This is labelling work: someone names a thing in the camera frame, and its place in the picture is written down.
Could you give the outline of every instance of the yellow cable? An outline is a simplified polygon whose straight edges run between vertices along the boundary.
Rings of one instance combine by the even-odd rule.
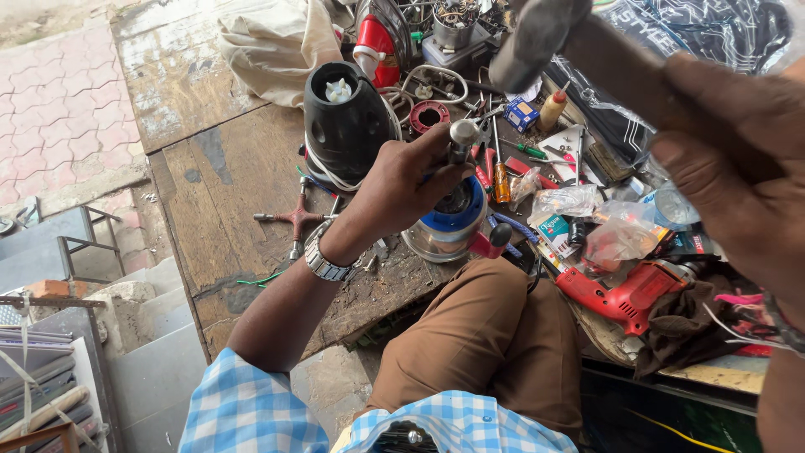
[[[649,422],[654,423],[655,425],[660,425],[660,426],[662,426],[662,427],[663,427],[663,428],[665,428],[666,430],[669,430],[669,431],[671,431],[672,433],[677,434],[679,437],[681,437],[681,438],[683,438],[683,439],[687,440],[688,442],[692,442],[692,443],[694,443],[694,444],[696,444],[696,445],[699,445],[699,446],[702,446],[702,447],[704,447],[704,448],[709,448],[710,450],[714,450],[714,451],[720,451],[721,453],[734,453],[734,452],[732,452],[732,451],[730,451],[730,450],[725,450],[724,448],[721,448],[721,447],[716,447],[716,446],[714,446],[714,445],[710,445],[709,443],[699,442],[698,440],[696,440],[696,439],[694,439],[694,438],[689,438],[689,437],[687,437],[685,434],[680,433],[679,431],[675,430],[674,428],[671,428],[671,427],[670,427],[670,426],[668,426],[668,425],[663,425],[662,423],[660,423],[660,422],[658,422],[658,421],[656,421],[656,420],[654,420],[654,419],[648,418],[648,417],[646,417],[646,416],[645,416],[645,415],[643,415],[643,414],[640,414],[640,413],[634,412],[634,411],[633,411],[633,410],[631,410],[631,409],[627,409],[627,408],[623,408],[623,409],[628,410],[629,412],[631,412],[632,414],[637,415],[637,416],[638,416],[638,417],[640,417],[640,418],[645,418],[646,420],[648,420]]]

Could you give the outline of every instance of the pliers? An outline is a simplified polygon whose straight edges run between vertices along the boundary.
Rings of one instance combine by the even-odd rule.
[[[486,174],[484,174],[483,170],[481,170],[480,165],[475,166],[475,175],[478,177],[478,180],[481,182],[481,185],[484,187],[484,191],[486,193],[491,193],[492,183],[490,177],[494,174],[493,170],[493,162],[492,159],[495,155],[495,150],[492,149],[492,123],[490,118],[485,119],[481,122],[481,125],[478,127],[481,130],[481,135],[478,136],[478,141],[475,142],[473,148],[470,152],[473,155],[473,159],[478,159],[478,152],[483,148],[485,149],[484,159],[486,160]]]

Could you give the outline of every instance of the person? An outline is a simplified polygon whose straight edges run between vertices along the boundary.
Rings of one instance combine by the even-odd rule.
[[[699,211],[730,264],[776,296],[805,332],[805,84],[747,77],[692,57],[667,61],[668,80],[731,123],[786,176],[752,186],[718,150],[678,132],[654,138],[653,155]],[[318,238],[333,266],[413,225],[471,164],[449,165],[447,128],[381,148],[363,186]],[[192,394],[180,452],[328,450],[324,430],[290,391],[296,365],[341,282],[305,260],[263,291]],[[378,378],[341,451],[411,441],[421,451],[576,451],[581,428],[576,329],[550,281],[529,281],[503,259],[476,259],[444,287],[412,328],[383,352]],[[797,451],[805,422],[805,359],[775,350],[760,402],[766,451]]]

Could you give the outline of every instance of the power drill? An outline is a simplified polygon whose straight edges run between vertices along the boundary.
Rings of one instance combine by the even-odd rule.
[[[613,289],[570,268],[556,277],[556,286],[572,300],[620,324],[625,334],[636,336],[648,329],[654,302],[664,294],[691,284],[701,267],[699,263],[645,260],[626,274],[626,281]]]

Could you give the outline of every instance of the blue checkered shirt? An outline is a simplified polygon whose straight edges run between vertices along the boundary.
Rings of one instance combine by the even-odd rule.
[[[428,432],[439,451],[577,452],[566,435],[503,409],[494,398],[453,390],[392,414],[376,409],[361,415],[338,453],[368,451],[392,422],[403,420]],[[235,451],[328,453],[328,440],[283,374],[261,371],[226,348],[193,392],[179,452]]]

